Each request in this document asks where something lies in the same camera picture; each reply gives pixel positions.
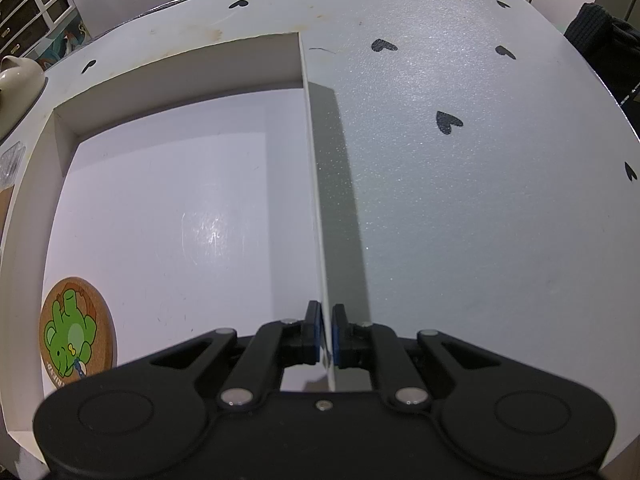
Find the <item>green object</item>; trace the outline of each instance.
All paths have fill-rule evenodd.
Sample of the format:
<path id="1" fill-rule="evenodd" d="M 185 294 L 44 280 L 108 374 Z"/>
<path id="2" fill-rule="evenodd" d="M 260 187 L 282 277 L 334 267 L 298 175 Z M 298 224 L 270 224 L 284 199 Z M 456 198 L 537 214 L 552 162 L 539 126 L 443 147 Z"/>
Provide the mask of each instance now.
<path id="1" fill-rule="evenodd" d="M 62 313 L 60 302 L 53 302 L 53 321 L 44 327 L 44 343 L 60 376 L 69 377 L 74 371 L 76 359 L 86 364 L 91 358 L 95 320 L 91 316 L 83 316 L 78 310 L 76 292 L 72 288 L 65 290 L 62 299 Z"/>

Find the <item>screw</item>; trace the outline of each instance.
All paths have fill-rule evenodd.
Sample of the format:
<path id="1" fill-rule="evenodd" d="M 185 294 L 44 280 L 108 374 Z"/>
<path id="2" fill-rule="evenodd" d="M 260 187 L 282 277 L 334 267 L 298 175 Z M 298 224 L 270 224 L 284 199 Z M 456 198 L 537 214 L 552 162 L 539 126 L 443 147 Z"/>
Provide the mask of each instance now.
<path id="1" fill-rule="evenodd" d="M 316 402 L 316 408 L 318 410 L 320 410 L 321 412 L 327 412 L 333 406 L 334 406 L 334 404 L 330 400 L 323 399 L 323 400 L 318 400 L 318 402 Z"/>
<path id="2" fill-rule="evenodd" d="M 244 406 L 254 398 L 249 390 L 244 388 L 230 388 L 220 394 L 220 399 L 229 406 Z"/>
<path id="3" fill-rule="evenodd" d="M 421 388 L 400 388 L 396 391 L 396 399 L 407 406 L 421 404 L 429 398 L 429 394 Z"/>

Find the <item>round coaster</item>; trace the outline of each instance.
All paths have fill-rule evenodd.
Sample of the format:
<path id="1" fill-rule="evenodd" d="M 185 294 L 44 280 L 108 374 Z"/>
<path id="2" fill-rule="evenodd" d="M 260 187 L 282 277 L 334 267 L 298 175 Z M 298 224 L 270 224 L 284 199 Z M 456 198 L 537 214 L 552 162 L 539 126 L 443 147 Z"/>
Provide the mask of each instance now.
<path id="1" fill-rule="evenodd" d="M 40 355 L 57 388 L 111 368 L 114 331 L 100 293 L 82 278 L 57 282 L 40 313 Z"/>

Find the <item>black heart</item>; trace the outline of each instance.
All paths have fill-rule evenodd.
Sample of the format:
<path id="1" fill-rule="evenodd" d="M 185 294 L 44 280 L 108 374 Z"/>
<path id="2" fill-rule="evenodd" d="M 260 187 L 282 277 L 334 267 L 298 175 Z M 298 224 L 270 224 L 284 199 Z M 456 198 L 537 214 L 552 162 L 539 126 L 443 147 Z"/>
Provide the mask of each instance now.
<path id="1" fill-rule="evenodd" d="M 626 170 L 626 176 L 629 177 L 629 180 L 631 182 L 633 182 L 634 179 L 638 180 L 638 176 L 636 175 L 636 172 L 626 162 L 625 162 L 625 170 Z"/>
<path id="2" fill-rule="evenodd" d="M 234 7 L 237 7 L 237 6 L 246 7 L 247 5 L 249 5 L 249 2 L 247 0 L 238 0 L 236 2 L 233 2 L 231 5 L 229 5 L 229 9 L 233 9 Z"/>
<path id="3" fill-rule="evenodd" d="M 495 47 L 495 51 L 501 56 L 509 56 L 511 59 L 516 59 L 516 57 L 511 53 L 510 50 L 504 48 L 501 45 L 498 45 L 497 47 Z"/>
<path id="4" fill-rule="evenodd" d="M 445 135 L 451 133 L 452 124 L 454 126 L 464 126 L 464 123 L 459 118 L 444 112 L 438 112 L 436 114 L 436 122 L 438 123 L 440 131 Z"/>
<path id="5" fill-rule="evenodd" d="M 371 49 L 374 52 L 380 52 L 383 48 L 386 48 L 388 50 L 398 50 L 398 47 L 396 47 L 393 43 L 389 43 L 385 40 L 380 40 L 380 38 L 371 43 Z"/>
<path id="6" fill-rule="evenodd" d="M 95 59 L 92 59 L 89 63 L 86 64 L 86 66 L 82 69 L 82 74 L 86 72 L 86 69 L 88 69 L 89 67 L 95 65 Z"/>

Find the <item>green bear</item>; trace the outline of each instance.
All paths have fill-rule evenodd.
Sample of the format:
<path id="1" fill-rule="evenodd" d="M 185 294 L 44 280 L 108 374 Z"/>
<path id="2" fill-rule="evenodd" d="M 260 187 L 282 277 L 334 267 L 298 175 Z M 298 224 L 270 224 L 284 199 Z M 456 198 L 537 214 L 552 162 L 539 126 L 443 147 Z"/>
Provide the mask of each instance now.
<path id="1" fill-rule="evenodd" d="M 60 312 L 60 299 L 64 304 L 64 311 Z M 58 370 L 61 377 L 69 377 L 74 371 L 74 364 L 85 364 L 91 358 L 91 344 L 95 339 L 95 320 L 87 315 L 83 316 L 78 310 L 76 292 L 68 288 L 62 298 L 53 302 L 53 321 L 44 327 L 44 343 L 49 350 L 51 363 Z"/>

